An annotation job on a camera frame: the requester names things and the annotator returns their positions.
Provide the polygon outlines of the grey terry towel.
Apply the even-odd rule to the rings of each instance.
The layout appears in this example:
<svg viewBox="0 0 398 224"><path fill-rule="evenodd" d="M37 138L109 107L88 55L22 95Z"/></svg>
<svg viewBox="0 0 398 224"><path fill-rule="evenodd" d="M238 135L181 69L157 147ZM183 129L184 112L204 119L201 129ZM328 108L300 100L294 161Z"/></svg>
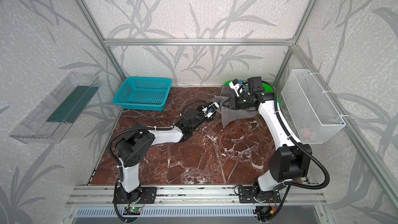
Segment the grey terry towel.
<svg viewBox="0 0 398 224"><path fill-rule="evenodd" d="M209 100L210 103L217 102L219 104L220 107L218 108L217 112L221 114L223 128L225 128L232 121L253 118L259 113L256 108L250 110L232 110L222 106L222 103L233 95L235 95L233 89L227 85L222 85L221 94L219 96L214 96Z"/></svg>

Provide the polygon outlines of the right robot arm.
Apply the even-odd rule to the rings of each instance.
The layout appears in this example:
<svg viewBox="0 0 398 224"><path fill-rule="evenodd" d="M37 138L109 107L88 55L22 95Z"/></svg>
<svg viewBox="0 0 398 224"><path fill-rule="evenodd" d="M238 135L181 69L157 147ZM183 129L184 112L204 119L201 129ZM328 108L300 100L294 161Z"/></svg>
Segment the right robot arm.
<svg viewBox="0 0 398 224"><path fill-rule="evenodd" d="M303 144L293 133L280 111L276 93L263 92L231 98L230 108L233 110L246 110L252 107L255 107L265 120L276 148L268 171L257 179L258 191L275 191L286 186L318 190L328 186L330 174L325 166L312 155L311 147ZM324 181L318 185L296 183L295 179L307 175L311 162L322 171Z"/></svg>

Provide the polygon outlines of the green plastic basket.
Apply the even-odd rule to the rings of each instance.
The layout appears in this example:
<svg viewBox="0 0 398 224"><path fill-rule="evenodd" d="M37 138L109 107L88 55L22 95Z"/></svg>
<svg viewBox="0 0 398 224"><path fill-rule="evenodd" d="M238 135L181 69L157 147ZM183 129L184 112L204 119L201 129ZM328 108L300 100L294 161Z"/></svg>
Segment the green plastic basket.
<svg viewBox="0 0 398 224"><path fill-rule="evenodd" d="M262 80L262 82L263 82L263 87L264 87L265 91L257 92L257 93L252 94L252 95L256 95L258 97L259 106L260 106L260 103L265 103L266 101L271 101L271 100L276 100L277 103L279 103L278 96L275 93L274 86L272 84L266 82L266 81ZM232 99L232 97L233 96L230 96L226 101L224 101L222 103L222 106L225 106L225 107L231 109L231 99Z"/></svg>

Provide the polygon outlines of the teal plastic basket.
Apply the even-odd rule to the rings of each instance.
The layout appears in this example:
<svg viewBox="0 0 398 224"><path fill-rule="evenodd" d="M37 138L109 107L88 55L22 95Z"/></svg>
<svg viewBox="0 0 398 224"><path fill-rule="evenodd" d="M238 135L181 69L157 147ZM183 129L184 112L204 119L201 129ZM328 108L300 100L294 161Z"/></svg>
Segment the teal plastic basket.
<svg viewBox="0 0 398 224"><path fill-rule="evenodd" d="M163 111L172 80L156 77L128 77L115 94L113 104L127 110Z"/></svg>

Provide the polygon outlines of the left green circuit board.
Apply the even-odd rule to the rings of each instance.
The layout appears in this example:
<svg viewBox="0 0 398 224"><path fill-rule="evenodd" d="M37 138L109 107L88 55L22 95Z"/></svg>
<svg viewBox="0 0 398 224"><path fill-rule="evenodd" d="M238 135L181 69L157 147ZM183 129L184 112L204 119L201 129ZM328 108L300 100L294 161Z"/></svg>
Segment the left green circuit board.
<svg viewBox="0 0 398 224"><path fill-rule="evenodd" d="M128 206L124 208L123 215L125 216L138 216L141 214L143 207Z"/></svg>

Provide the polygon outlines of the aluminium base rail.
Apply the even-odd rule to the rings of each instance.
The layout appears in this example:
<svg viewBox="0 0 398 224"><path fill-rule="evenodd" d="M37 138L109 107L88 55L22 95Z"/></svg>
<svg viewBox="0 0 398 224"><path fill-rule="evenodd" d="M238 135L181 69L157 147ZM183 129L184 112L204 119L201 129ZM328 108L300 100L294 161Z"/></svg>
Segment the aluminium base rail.
<svg viewBox="0 0 398 224"><path fill-rule="evenodd" d="M174 206L239 206L240 196L234 185L157 185L153 207ZM76 186L65 207L111 207L114 186ZM327 205L321 190L307 190L292 187L284 206Z"/></svg>

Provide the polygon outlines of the clear acrylic wall shelf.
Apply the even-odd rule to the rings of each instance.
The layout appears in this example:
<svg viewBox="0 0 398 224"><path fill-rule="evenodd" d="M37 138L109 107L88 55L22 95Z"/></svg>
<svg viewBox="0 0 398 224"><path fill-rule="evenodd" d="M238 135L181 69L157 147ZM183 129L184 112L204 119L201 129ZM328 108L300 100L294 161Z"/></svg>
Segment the clear acrylic wall shelf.
<svg viewBox="0 0 398 224"><path fill-rule="evenodd" d="M10 133L25 144L58 144L102 83L97 75L70 72Z"/></svg>

